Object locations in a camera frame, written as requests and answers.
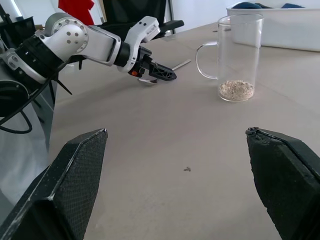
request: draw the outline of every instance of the red object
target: red object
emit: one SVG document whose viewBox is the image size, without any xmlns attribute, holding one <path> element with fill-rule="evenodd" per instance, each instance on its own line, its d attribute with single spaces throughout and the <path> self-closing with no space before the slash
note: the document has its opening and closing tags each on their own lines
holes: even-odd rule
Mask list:
<svg viewBox="0 0 320 240">
<path fill-rule="evenodd" d="M 94 4 L 92 0 L 59 0 L 58 8 L 79 19 L 85 25 L 94 25 L 89 12 Z"/>
</svg>

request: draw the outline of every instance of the granular material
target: granular material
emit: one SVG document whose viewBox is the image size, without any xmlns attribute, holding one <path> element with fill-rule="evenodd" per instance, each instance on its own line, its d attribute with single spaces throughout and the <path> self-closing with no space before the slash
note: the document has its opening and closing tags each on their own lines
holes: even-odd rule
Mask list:
<svg viewBox="0 0 320 240">
<path fill-rule="evenodd" d="M 219 86 L 220 96 L 229 101 L 245 101 L 254 95 L 254 86 L 248 82 L 226 81 Z"/>
</svg>

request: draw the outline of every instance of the beige table surface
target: beige table surface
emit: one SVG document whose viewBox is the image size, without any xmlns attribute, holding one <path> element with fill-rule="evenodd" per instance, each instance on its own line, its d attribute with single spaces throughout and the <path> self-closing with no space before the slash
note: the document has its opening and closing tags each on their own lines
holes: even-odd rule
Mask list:
<svg viewBox="0 0 320 240">
<path fill-rule="evenodd" d="M 143 87 L 88 60 L 61 76 L 74 95 L 58 91 L 51 158 L 77 135 L 109 134 L 85 239 L 280 239 L 254 186 L 245 130 L 282 132 L 320 154 L 320 54 L 262 47 L 255 96 L 230 103 L 194 61 L 200 44 L 217 39 L 214 29 L 146 44 L 169 67 L 192 59 L 174 82 Z"/>
</svg>

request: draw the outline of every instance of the white container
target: white container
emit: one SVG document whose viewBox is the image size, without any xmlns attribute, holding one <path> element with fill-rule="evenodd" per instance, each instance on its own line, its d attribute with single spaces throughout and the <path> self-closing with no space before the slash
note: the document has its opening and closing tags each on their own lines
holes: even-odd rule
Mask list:
<svg viewBox="0 0 320 240">
<path fill-rule="evenodd" d="M 261 40 L 263 46 L 320 52 L 320 0 L 257 0 L 250 2 L 260 3 L 272 9 L 233 9 L 233 6 L 241 3 L 238 2 L 227 7 L 227 13 L 228 16 L 263 15 Z M 286 3 L 297 4 L 305 8 L 281 8 Z"/>
</svg>

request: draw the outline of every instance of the glass mug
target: glass mug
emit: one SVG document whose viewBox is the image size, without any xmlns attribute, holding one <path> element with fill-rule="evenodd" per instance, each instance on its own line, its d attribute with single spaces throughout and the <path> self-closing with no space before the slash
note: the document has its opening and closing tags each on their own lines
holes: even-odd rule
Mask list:
<svg viewBox="0 0 320 240">
<path fill-rule="evenodd" d="M 223 17 L 218 21 L 218 41 L 197 49 L 196 66 L 203 76 L 218 81 L 222 99 L 242 102 L 254 95 L 262 27 L 263 16 L 259 14 Z M 205 73 L 199 64 L 201 50 L 210 46 L 217 47 L 217 76 Z"/>
</svg>

